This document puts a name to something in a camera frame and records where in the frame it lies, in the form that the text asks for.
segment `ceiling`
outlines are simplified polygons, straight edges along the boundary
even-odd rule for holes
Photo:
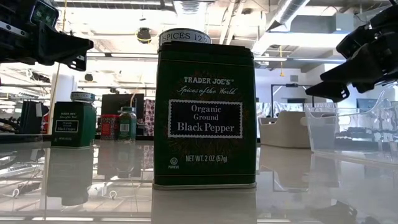
[[[134,54],[156,54],[158,49],[158,35],[165,30],[176,27],[191,27],[206,32],[214,44],[220,43],[222,32],[226,36],[233,35],[229,44],[245,46],[249,49],[259,40],[264,33],[266,20],[270,11],[277,9],[278,0],[245,0],[237,1],[233,7],[230,26],[227,26],[228,8],[235,3],[229,0],[217,0],[207,4],[205,10],[197,14],[182,18],[173,8],[172,1],[158,0],[68,0],[64,9],[64,0],[51,0],[54,6],[61,12],[56,29],[73,34],[78,37],[88,38],[94,41],[95,47],[90,52],[113,52]],[[344,1],[344,0],[311,0],[305,7],[299,10],[299,15],[304,16],[332,16],[339,13],[359,13],[388,5],[388,1]],[[152,36],[152,42],[142,44],[137,40],[136,33],[140,27],[148,27]],[[314,41],[307,45],[295,45],[286,40],[278,42],[264,49],[265,54],[272,57],[301,57],[320,58],[332,52],[332,57],[339,57],[333,53],[333,46],[311,47]],[[61,73],[75,74],[81,85],[87,85],[84,76],[91,73],[94,82],[90,85],[132,86],[134,83],[156,82],[156,60],[105,60],[89,58],[85,73],[74,72],[67,68],[61,69]],[[275,68],[310,68],[307,62],[270,62],[267,69]],[[57,72],[57,66],[45,67],[42,65],[28,66],[20,63],[2,64],[0,76],[3,83],[30,84],[41,81],[32,80],[27,75],[31,70],[52,79]],[[38,91],[42,94],[42,88],[30,88],[30,91]],[[95,90],[100,95],[108,90]]]

